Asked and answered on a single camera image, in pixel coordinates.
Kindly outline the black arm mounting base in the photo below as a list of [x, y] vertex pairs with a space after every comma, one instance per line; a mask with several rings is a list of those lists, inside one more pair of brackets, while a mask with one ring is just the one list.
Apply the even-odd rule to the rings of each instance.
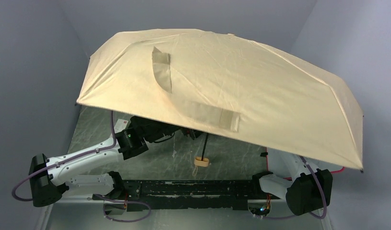
[[104, 198], [128, 201], [127, 210], [230, 208], [248, 210], [249, 204], [265, 203], [274, 195], [263, 192], [254, 180], [125, 180]]

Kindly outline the beige folding umbrella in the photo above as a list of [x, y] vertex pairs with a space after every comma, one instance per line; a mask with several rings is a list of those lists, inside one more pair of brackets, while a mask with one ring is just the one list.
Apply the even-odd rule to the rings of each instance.
[[234, 34], [118, 32], [90, 56], [76, 102], [364, 168], [364, 113], [346, 82]]

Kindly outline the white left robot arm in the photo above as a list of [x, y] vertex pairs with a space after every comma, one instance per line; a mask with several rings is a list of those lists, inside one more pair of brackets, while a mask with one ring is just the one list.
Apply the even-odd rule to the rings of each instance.
[[148, 151], [148, 143], [169, 140], [177, 131], [191, 139], [202, 134], [196, 129], [133, 116], [123, 130], [113, 131], [97, 145], [60, 157], [34, 156], [29, 171], [33, 205], [48, 206], [66, 196], [98, 194], [110, 199], [128, 196], [130, 192], [118, 172], [102, 175], [85, 172], [136, 157]]

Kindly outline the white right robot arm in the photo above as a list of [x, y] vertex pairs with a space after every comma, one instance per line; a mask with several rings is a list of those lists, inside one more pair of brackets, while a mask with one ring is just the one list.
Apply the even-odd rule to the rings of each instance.
[[266, 194], [266, 208], [259, 208], [261, 218], [269, 211], [270, 199], [275, 196], [284, 200], [293, 213], [288, 217], [271, 217], [281, 220], [309, 213], [317, 219], [324, 219], [331, 201], [333, 176], [328, 169], [321, 169], [315, 161], [296, 154], [269, 149], [266, 155], [269, 166], [280, 163], [289, 173], [282, 177], [275, 172], [265, 171], [252, 176], [256, 192]]

